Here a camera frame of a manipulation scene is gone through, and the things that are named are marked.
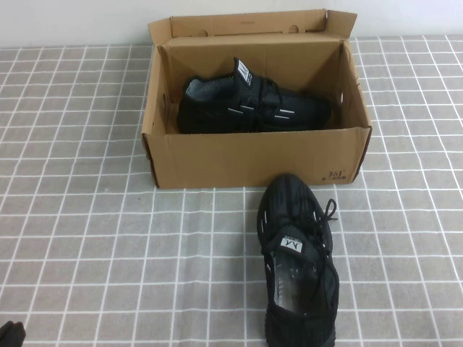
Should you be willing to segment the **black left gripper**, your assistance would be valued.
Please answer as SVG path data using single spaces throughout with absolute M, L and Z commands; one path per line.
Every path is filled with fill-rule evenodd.
M 8 321 L 0 328 L 0 347 L 22 347 L 25 337 L 21 322 Z

